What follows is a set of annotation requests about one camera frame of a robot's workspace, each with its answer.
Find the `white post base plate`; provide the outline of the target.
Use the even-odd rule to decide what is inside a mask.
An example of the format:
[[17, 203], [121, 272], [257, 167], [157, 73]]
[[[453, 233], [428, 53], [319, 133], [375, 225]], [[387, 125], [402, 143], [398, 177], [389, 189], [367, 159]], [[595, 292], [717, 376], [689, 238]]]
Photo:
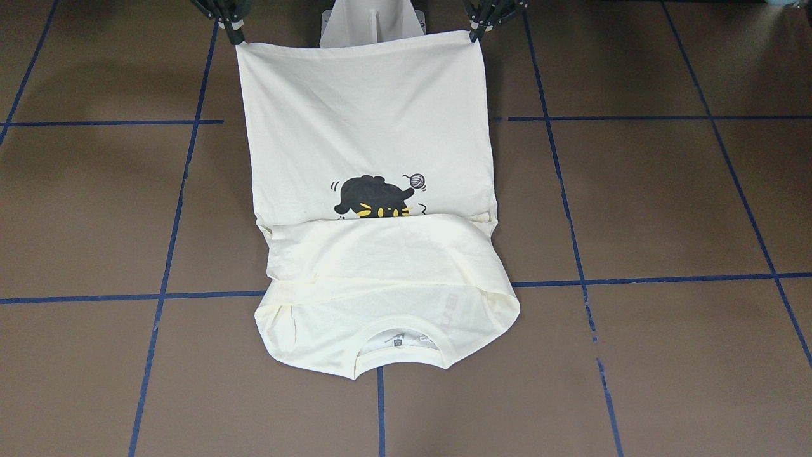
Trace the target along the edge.
[[425, 34], [411, 1], [336, 1], [322, 14], [319, 46], [365, 46]]

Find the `brown table cover sheet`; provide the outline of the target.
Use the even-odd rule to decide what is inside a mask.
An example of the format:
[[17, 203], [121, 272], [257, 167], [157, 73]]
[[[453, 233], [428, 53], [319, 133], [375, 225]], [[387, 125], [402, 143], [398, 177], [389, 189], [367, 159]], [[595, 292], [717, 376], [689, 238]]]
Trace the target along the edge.
[[224, 32], [3, 1], [2, 455], [809, 456], [809, 15], [531, 1], [482, 46], [520, 318], [348, 381], [256, 332]]

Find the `cream cat print shirt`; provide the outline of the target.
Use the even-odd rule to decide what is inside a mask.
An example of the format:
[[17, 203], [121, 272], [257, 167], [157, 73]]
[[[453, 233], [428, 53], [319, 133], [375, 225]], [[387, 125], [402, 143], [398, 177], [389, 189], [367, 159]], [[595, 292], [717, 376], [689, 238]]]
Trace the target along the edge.
[[276, 361], [356, 379], [447, 369], [511, 329], [481, 46], [236, 46]]

